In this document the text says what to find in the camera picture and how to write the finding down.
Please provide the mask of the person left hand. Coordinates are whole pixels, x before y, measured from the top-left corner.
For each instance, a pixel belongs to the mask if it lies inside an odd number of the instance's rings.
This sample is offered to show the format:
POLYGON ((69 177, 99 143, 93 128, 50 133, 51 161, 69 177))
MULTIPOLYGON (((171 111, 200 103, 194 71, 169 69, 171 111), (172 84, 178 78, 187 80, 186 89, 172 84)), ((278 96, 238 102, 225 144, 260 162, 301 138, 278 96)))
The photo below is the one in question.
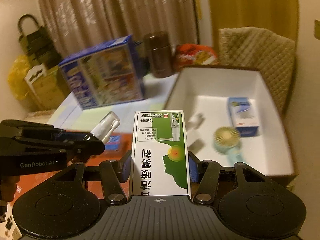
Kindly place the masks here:
POLYGON ((1 178, 1 200, 11 202, 17 189, 20 176, 10 176, 1 178))

